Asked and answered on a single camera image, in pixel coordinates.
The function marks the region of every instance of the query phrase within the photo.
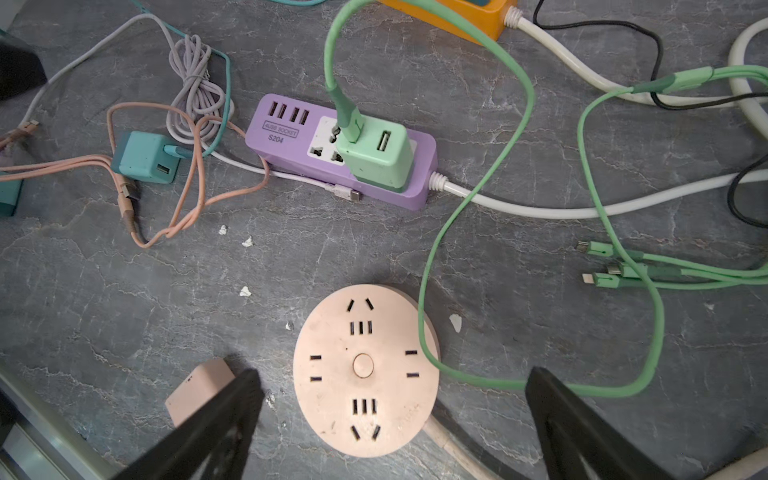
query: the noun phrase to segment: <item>stone floor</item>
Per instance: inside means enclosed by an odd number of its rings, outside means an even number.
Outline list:
[[[330,106],[323,41],[340,0],[312,8],[266,0],[146,5],[232,58],[240,126],[270,92]],[[521,7],[530,18],[534,3]],[[622,18],[657,31],[667,48],[662,74],[723,65],[739,32],[768,16],[760,0],[549,0],[544,10],[542,21],[552,23]],[[10,32],[32,45],[52,74],[136,14],[127,0],[29,0]],[[553,36],[613,81],[650,75],[654,46],[628,29]],[[598,92],[521,32],[506,31],[499,43],[526,69],[538,96],[527,131],[486,191],[527,205],[589,206],[575,132]],[[755,39],[747,61],[768,65],[768,35]],[[223,84],[219,60],[211,73]],[[364,113],[432,134],[439,170],[464,185],[486,172],[525,105],[518,80],[488,52],[382,5],[365,8],[345,27],[336,73]],[[35,113],[42,127],[13,149],[13,161],[106,154],[110,105],[167,103],[179,87],[159,29],[141,22],[45,96]],[[728,87],[704,90],[726,94]],[[31,97],[2,103],[3,131],[15,126]],[[125,111],[118,127],[162,132],[164,117]],[[666,112],[619,100],[596,110],[587,136],[606,203],[737,171],[768,147],[737,108]],[[254,160],[234,136],[224,144],[233,156]],[[207,172],[212,193],[260,180],[214,159]],[[431,194],[413,213],[273,180],[142,251],[119,222],[109,183],[96,169],[27,180],[15,217],[0,228],[0,359],[106,459],[126,465],[166,435],[164,399],[198,363],[225,356],[235,369],[257,368],[268,392],[248,478],[467,478],[423,434],[383,458],[339,454],[307,425],[291,379],[296,336],[329,293],[385,283],[416,296],[429,248],[456,198]],[[168,222],[180,188],[179,181],[143,186],[145,232]],[[768,217],[760,207],[765,192],[745,186],[740,202]],[[227,235],[219,235],[221,225]],[[629,248],[739,268],[760,264],[764,255],[765,231],[731,217],[722,189],[621,215],[614,225]],[[254,245],[243,247],[248,237]],[[650,338],[647,293],[584,285],[581,274],[604,261],[573,248],[581,239],[605,238],[597,220],[529,220],[468,207],[439,251],[427,296],[444,361],[502,378],[546,366],[573,382],[631,381]],[[251,297],[238,294],[243,286]],[[654,381],[629,399],[587,401],[676,478],[693,480],[768,441],[768,292],[755,286],[663,297],[667,335]],[[449,322],[453,313],[464,319],[459,333]],[[439,415],[504,478],[546,477],[520,392],[476,389],[444,376],[438,400]]]

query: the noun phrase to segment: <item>usb charging port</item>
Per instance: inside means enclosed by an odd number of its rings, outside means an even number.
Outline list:
[[[376,148],[376,150],[378,150],[378,151],[386,150],[386,145],[389,142],[389,135],[391,135],[391,134],[392,134],[392,132],[391,131],[387,131],[387,130],[384,130],[382,132],[382,137],[379,140],[379,146]]]

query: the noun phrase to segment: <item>cable strain relief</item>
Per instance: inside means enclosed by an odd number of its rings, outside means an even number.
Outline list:
[[[507,14],[504,15],[504,25],[508,28],[517,28],[520,19],[523,17],[523,11],[517,7],[509,7]]]
[[[429,176],[429,189],[437,192],[442,192],[445,189],[445,182],[448,181],[448,177],[437,172],[432,172]]]

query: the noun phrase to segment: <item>power cord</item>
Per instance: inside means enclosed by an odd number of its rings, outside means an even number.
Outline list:
[[[742,180],[744,179],[744,177],[748,175],[749,172],[758,168],[760,165],[765,164],[766,162],[768,162],[768,155],[765,155],[764,157],[760,158],[758,161],[751,164],[749,167],[739,172],[735,176],[733,181],[731,181],[730,186],[728,187],[728,195],[727,195],[728,210],[730,210],[733,216],[743,221],[744,223],[748,223],[753,227],[759,227],[759,228],[768,228],[768,223],[761,222],[753,218],[749,218],[746,215],[742,214],[739,211],[738,207],[736,206],[736,200],[734,197],[736,196],[736,188],[739,187],[739,185],[742,183]]]
[[[586,27],[591,25],[616,25],[616,26],[631,28],[647,36],[648,38],[651,38],[656,43],[656,61],[654,62],[654,68],[651,71],[650,79],[653,81],[658,78],[659,69],[661,67],[661,61],[664,58],[664,43],[661,40],[661,37],[657,33],[651,30],[648,30],[647,28],[641,27],[636,23],[626,22],[623,20],[587,20],[585,22],[574,22],[574,23],[567,23],[562,25],[543,25],[538,21],[538,13],[541,10],[542,5],[544,4],[544,1],[545,0],[539,0],[538,4],[536,5],[536,8],[534,9],[533,18],[532,18],[533,24],[541,28],[542,30],[565,30],[567,28]],[[656,92],[650,93],[650,98],[653,100],[653,103],[656,106],[663,108],[665,110],[672,110],[672,111],[717,107],[717,106],[729,104],[735,101],[745,100],[747,98],[761,98],[761,97],[768,97],[768,92],[750,92],[750,93],[735,95],[732,97],[702,101],[700,103],[695,103],[695,104],[671,105],[662,101]]]

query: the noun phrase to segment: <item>teal cable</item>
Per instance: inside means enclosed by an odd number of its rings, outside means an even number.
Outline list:
[[[152,14],[149,8],[143,6],[138,0],[131,0],[131,3],[136,5],[136,7],[141,10],[141,13],[149,13]],[[183,31],[179,30],[178,28],[174,27],[173,25],[163,21],[165,26],[168,28],[168,30],[171,30],[176,35],[180,35],[182,37],[187,37],[188,35],[184,33]],[[227,70],[227,88],[224,91],[224,112],[221,115],[221,127],[219,127],[219,131],[216,133],[216,137],[214,137],[214,141],[210,144],[207,150],[203,152],[203,156],[206,157],[210,154],[212,154],[216,148],[219,146],[219,143],[221,142],[221,138],[224,135],[224,131],[227,129],[227,122],[230,120],[230,99],[232,98],[232,62],[230,61],[229,55],[222,51],[218,51],[215,48],[211,48],[211,51],[219,55],[221,58],[224,59],[226,62],[226,70]]]

